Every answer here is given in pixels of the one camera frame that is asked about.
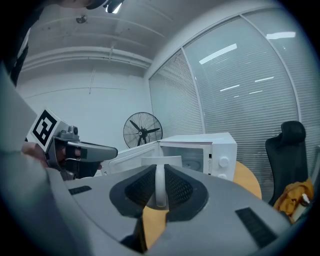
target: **white cylinder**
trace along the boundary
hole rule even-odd
[[[158,207],[165,207],[166,200],[165,166],[158,164],[155,170],[155,201]]]
[[[229,159],[228,159],[226,156],[220,157],[220,159],[219,159],[219,165],[220,165],[221,167],[227,167],[228,164],[229,164]]]

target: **white wall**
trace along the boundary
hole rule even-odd
[[[48,107],[77,126],[82,141],[124,150],[126,120],[152,112],[142,76],[143,70],[123,63],[65,61],[22,72],[17,89],[37,114]]]

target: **microwave knob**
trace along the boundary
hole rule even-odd
[[[224,173],[220,173],[219,175],[218,175],[218,178],[221,178],[221,179],[227,179],[227,175],[225,175]]]
[[[220,159],[219,159],[219,165],[220,165],[221,167],[227,167],[228,164],[229,164],[229,159],[228,159],[226,156],[220,157]]]

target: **ceiling beam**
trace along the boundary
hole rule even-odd
[[[72,60],[110,60],[147,69],[152,60],[124,50],[105,47],[79,46],[48,50],[25,59],[22,72],[44,65]]]
[[[134,40],[131,40],[131,39],[123,38],[123,37],[120,37],[120,36],[117,36],[117,35],[111,35],[111,34],[77,33],[77,32],[74,32],[74,33],[71,33],[71,34],[69,34],[69,33],[60,34],[60,35],[51,36],[51,37],[40,36],[40,40],[38,40],[38,38],[37,38],[37,40],[35,40],[34,37],[35,37],[34,35],[31,35],[29,37],[29,41],[32,43],[32,46],[36,46],[38,44],[42,44],[43,41],[50,41],[50,40],[55,39],[55,38],[64,38],[64,37],[99,37],[99,38],[111,38],[111,39],[114,39],[114,40],[131,43],[131,44],[134,44],[134,45],[137,45],[137,46],[140,46],[140,47],[150,48],[150,46],[145,45],[143,43],[140,43],[140,42],[137,42],[137,41],[134,41]]]
[[[57,18],[57,19],[53,19],[51,21],[48,21],[48,22],[45,22],[45,23],[41,23],[37,26],[33,26],[32,27],[32,30],[38,30],[38,29],[41,29],[42,27],[44,26],[47,26],[47,25],[51,25],[52,23],[56,23],[56,22],[61,22],[61,21],[69,21],[69,20],[74,20],[76,17],[64,17],[64,18]],[[136,22],[133,22],[133,21],[129,21],[129,20],[125,20],[123,18],[116,18],[116,17],[110,17],[110,16],[88,16],[88,19],[102,19],[102,20],[114,20],[114,21],[120,21],[120,22],[124,22],[124,23],[129,23],[129,24],[132,24],[134,26],[137,26],[137,27],[140,27],[142,29],[145,29],[145,30],[148,30],[160,37],[163,37],[165,38],[165,36],[157,31],[155,31],[154,29],[150,28],[150,27],[147,27],[147,26],[144,26],[144,25],[141,25],[141,24],[138,24]]]

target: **electric fan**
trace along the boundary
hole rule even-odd
[[[146,112],[133,114],[123,127],[123,138],[129,148],[161,140],[162,136],[159,120]]]

